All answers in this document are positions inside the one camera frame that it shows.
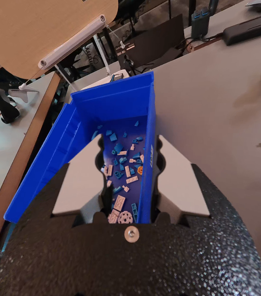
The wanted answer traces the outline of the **plywood chair seat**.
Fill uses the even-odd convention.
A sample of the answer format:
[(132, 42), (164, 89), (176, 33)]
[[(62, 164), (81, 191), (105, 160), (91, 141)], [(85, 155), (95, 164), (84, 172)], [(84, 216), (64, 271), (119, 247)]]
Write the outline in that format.
[(51, 68), (39, 69), (42, 58), (101, 14), (107, 26), (117, 12), (117, 0), (0, 0), (0, 65), (20, 78), (39, 77)]

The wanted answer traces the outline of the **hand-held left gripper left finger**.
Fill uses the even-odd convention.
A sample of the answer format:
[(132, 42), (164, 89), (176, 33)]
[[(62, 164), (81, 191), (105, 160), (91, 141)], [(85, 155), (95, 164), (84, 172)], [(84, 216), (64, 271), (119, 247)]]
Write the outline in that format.
[(103, 152), (104, 137), (98, 134), (67, 163), (53, 216), (78, 214), (81, 222), (88, 224), (97, 212), (110, 214), (113, 186), (107, 185), (109, 168)]

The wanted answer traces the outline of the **black cardboard box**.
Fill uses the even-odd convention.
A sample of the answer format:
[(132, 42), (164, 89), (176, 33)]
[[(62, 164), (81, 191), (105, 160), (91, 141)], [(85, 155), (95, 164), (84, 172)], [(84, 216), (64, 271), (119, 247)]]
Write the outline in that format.
[(170, 20), (125, 42), (125, 48), (116, 47), (121, 70), (138, 75), (183, 56), (183, 15)]

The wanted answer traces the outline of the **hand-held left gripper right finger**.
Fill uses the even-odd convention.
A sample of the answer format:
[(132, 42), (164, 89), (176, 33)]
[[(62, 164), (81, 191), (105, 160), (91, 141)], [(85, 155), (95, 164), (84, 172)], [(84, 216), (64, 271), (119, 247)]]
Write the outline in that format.
[(210, 218), (192, 163), (163, 135), (157, 135), (155, 156), (152, 222), (161, 213), (176, 225), (186, 216)]

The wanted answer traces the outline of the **black flat power strip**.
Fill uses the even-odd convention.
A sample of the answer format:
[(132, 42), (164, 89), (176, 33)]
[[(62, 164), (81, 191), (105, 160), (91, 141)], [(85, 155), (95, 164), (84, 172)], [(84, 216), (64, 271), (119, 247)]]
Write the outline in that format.
[(261, 15), (224, 29), (222, 39), (227, 46), (261, 36)]

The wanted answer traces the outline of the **pile of lego pieces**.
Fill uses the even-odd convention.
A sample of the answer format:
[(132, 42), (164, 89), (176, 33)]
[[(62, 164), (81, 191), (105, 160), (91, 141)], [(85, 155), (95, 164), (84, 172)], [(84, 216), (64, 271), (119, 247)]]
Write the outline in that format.
[(99, 122), (93, 135), (103, 134), (108, 185), (113, 186), (112, 211), (128, 211), (137, 222), (142, 188), (147, 116)]

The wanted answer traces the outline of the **white tube under seat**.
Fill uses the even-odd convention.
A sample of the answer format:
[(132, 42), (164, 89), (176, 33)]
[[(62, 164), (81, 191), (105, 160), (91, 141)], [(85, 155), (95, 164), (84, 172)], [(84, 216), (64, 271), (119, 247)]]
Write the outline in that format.
[(92, 38), (93, 35), (95, 35), (100, 29), (104, 28), (105, 22), (106, 17), (104, 14), (101, 14), (99, 17), (95, 18), (81, 31), (73, 35), (73, 37), (42, 58), (38, 63), (39, 69), (46, 70), (57, 64), (67, 55), (76, 50), (77, 47)]

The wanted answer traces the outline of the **blue plastic bin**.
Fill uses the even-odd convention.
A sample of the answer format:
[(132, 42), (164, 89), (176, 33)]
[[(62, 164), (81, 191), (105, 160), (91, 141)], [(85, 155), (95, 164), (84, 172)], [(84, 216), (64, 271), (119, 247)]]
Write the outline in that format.
[(126, 203), (138, 205), (139, 223), (149, 223), (152, 199), (153, 155), (155, 146), (154, 72), (109, 82), (71, 94), (47, 135), (32, 165), (8, 206), (4, 219), (17, 223), (31, 201), (58, 170), (99, 134), (104, 138), (104, 164), (119, 171), (122, 157), (113, 154), (117, 144), (128, 150), (142, 137), (128, 157), (143, 160), (143, 176), (134, 184), (133, 196)]

